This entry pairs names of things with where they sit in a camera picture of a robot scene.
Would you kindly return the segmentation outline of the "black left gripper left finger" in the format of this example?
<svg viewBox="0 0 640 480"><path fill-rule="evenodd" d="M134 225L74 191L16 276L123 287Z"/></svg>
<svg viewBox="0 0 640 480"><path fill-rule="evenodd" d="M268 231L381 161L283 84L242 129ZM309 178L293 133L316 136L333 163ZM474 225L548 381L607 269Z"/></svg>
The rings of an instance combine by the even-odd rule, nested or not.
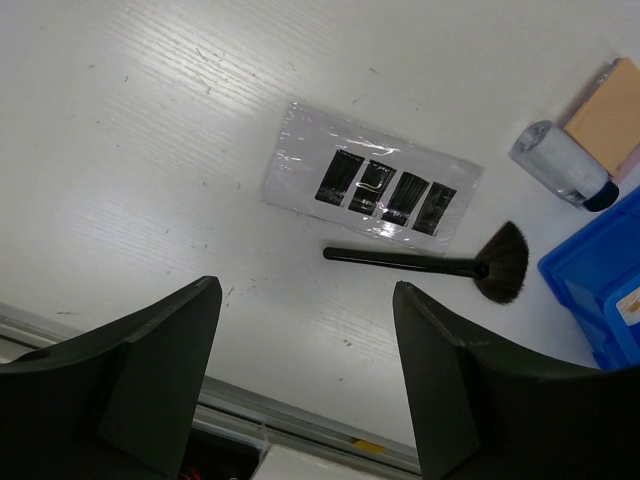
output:
<svg viewBox="0 0 640 480"><path fill-rule="evenodd" d="M175 479L222 306L217 278L1 367L5 479Z"/></svg>

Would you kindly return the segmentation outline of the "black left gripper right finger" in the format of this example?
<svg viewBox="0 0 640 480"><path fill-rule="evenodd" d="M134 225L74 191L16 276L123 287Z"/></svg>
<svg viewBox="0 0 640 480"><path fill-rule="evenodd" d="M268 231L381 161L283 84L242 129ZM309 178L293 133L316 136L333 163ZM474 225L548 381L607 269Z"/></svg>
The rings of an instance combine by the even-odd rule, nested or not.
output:
<svg viewBox="0 0 640 480"><path fill-rule="evenodd" d="M635 479L639 371L516 344L407 282L393 315L425 479Z"/></svg>

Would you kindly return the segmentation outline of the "black fan makeup brush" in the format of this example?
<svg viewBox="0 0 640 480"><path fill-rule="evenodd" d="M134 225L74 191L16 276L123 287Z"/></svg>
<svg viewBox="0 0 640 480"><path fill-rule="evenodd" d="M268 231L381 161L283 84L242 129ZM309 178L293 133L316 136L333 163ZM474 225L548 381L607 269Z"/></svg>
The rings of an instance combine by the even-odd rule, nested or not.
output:
<svg viewBox="0 0 640 480"><path fill-rule="evenodd" d="M506 222L473 258L445 258L326 247L330 261L471 279L488 300L508 305L520 295L529 265L529 247L522 231Z"/></svg>

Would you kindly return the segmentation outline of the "white oval makeup sponge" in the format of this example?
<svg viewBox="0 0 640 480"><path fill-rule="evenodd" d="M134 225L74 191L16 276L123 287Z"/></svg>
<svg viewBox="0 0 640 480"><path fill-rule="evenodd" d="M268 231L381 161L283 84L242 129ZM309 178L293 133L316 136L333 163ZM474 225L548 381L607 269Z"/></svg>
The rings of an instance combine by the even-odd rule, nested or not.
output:
<svg viewBox="0 0 640 480"><path fill-rule="evenodd" d="M634 290L621 298L616 308L628 325L639 322L639 290Z"/></svg>

